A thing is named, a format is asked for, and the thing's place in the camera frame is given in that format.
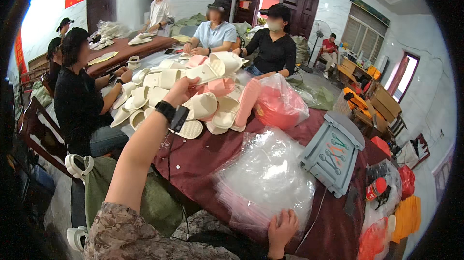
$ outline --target person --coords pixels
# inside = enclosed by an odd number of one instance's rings
[[[335,66],[337,66],[338,48],[334,42],[335,38],[337,38],[335,33],[331,33],[328,39],[324,39],[322,41],[321,58],[323,58],[324,60],[327,60],[323,75],[327,79],[328,79],[328,71],[330,70],[330,68],[335,68]]]
[[[71,23],[74,23],[74,20],[70,20],[67,17],[63,18],[63,20],[61,20],[61,23],[59,24],[59,26],[57,28],[57,32],[59,32],[59,35],[58,35],[59,38],[64,38],[65,37],[66,33],[69,30],[69,25]]]
[[[188,54],[209,55],[212,52],[228,51],[237,42],[235,26],[226,22],[229,6],[225,1],[218,0],[208,5],[206,17],[195,31],[194,36],[184,45]]]
[[[195,79],[183,77],[173,85],[163,101],[172,108],[182,105],[189,100],[188,94],[194,93],[194,91],[189,92],[189,89],[194,88],[198,81],[198,77]],[[105,201],[85,241],[85,259],[210,260],[238,258],[225,248],[217,249],[205,243],[164,238],[139,214],[150,164],[158,153],[170,124],[164,115],[164,108],[166,107],[152,112],[124,147],[116,164]],[[277,223],[277,217],[272,218],[269,227],[268,258],[282,259],[284,257],[284,247],[293,237],[298,226],[298,218],[293,210],[282,211],[280,224]]]
[[[61,64],[63,63],[60,44],[61,38],[59,37],[55,37],[48,44],[47,60],[50,61],[50,70],[47,79],[48,85],[53,92],[55,92],[55,85],[61,70]]]
[[[150,5],[150,18],[139,33],[150,32],[160,36],[169,36],[169,25],[174,23],[170,0],[153,0]]]
[[[90,47],[89,33],[75,27],[61,44],[63,65],[55,86],[55,113],[68,151],[81,156],[102,156],[123,148],[128,137],[119,129],[110,128],[113,121],[108,112],[121,92],[122,83],[132,79],[126,67],[114,72],[121,77],[102,98],[100,90],[109,84],[110,75],[93,79],[84,71]]]
[[[257,79],[269,77],[276,72],[284,77],[293,75],[297,47],[289,35],[290,18],[290,9],[286,5],[282,3],[272,5],[267,18],[269,28],[258,30],[247,47],[233,51],[245,57],[259,47],[258,57],[245,68]]]

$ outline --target red plastic bag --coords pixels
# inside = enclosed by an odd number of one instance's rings
[[[403,187],[401,200],[404,200],[414,194],[414,182],[416,181],[416,176],[414,175],[414,172],[406,165],[404,165],[398,171],[401,177],[401,185]]]
[[[389,243],[387,238],[388,218],[382,218],[372,224],[359,238],[358,260],[374,260],[385,250]]]
[[[310,116],[306,103],[281,74],[260,79],[259,82],[261,93],[255,104],[255,116],[261,123],[285,130]]]

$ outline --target pink slipper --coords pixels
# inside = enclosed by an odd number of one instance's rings
[[[261,83],[257,79],[252,78],[246,84],[245,89],[239,97],[240,109],[235,117],[235,126],[240,128],[246,125],[260,92]]]
[[[235,89],[235,83],[230,77],[220,78],[203,85],[197,94],[211,92],[216,97],[222,97],[231,93]]]

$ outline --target white t-shirt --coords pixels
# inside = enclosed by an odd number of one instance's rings
[[[171,10],[171,0],[163,0],[159,3],[156,1],[151,2],[150,5],[150,25],[148,25],[148,29],[153,25],[156,25],[162,21],[166,21],[168,18],[174,18],[174,14]],[[169,25],[163,26],[162,30],[155,30],[153,34],[160,35],[160,36],[169,36]]]

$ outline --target window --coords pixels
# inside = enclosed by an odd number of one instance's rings
[[[347,49],[356,53],[360,59],[375,63],[387,28],[388,26],[374,15],[351,4],[350,15],[341,41],[347,43]]]

